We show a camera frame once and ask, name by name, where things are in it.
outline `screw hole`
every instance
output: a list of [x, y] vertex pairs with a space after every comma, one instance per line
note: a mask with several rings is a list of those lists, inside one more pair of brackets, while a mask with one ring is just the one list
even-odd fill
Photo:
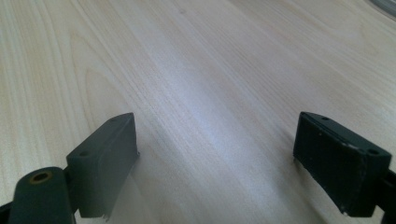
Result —
[[88, 155], [90, 155], [89, 151], [82, 151], [81, 153], [79, 153], [79, 156], [81, 156], [81, 157], [86, 157]]
[[30, 183], [31, 184], [41, 184], [43, 182], [46, 182], [52, 177], [52, 172], [50, 171], [45, 171], [42, 173], [38, 173], [30, 178]]
[[375, 155], [375, 156], [379, 154], [379, 152], [377, 150], [374, 150], [374, 149], [369, 149], [368, 151], [369, 151], [370, 154]]

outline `wooden table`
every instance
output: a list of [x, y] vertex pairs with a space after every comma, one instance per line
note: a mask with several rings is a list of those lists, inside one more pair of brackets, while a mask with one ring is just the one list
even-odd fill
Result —
[[396, 21], [363, 0], [2, 1], [0, 203], [132, 111], [115, 223], [379, 223], [341, 215], [292, 148], [310, 111], [396, 154], [395, 71]]

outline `clamp jaw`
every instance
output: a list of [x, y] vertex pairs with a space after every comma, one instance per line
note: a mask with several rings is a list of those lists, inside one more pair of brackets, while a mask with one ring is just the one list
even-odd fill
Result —
[[396, 223], [396, 174], [386, 150], [321, 115], [300, 114], [294, 157], [323, 187], [341, 213]]
[[77, 210], [81, 217], [109, 217], [138, 157], [134, 114], [110, 119], [67, 155], [64, 170], [24, 176], [13, 202], [0, 207], [0, 224], [72, 224]]

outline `light wood grain surface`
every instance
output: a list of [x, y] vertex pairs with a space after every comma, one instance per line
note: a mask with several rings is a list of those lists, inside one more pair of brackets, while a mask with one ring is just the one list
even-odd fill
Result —
[[379, 223], [341, 215], [292, 147], [310, 111], [396, 154], [396, 21], [364, 0], [5, 0], [0, 106], [0, 203], [134, 112], [114, 223]]

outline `table surface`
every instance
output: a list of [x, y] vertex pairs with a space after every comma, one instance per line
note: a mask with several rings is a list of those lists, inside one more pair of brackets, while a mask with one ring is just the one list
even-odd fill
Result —
[[379, 223], [341, 215], [292, 157], [301, 111], [396, 154], [396, 21], [369, 2], [0, 5], [0, 203], [134, 112], [115, 223]]

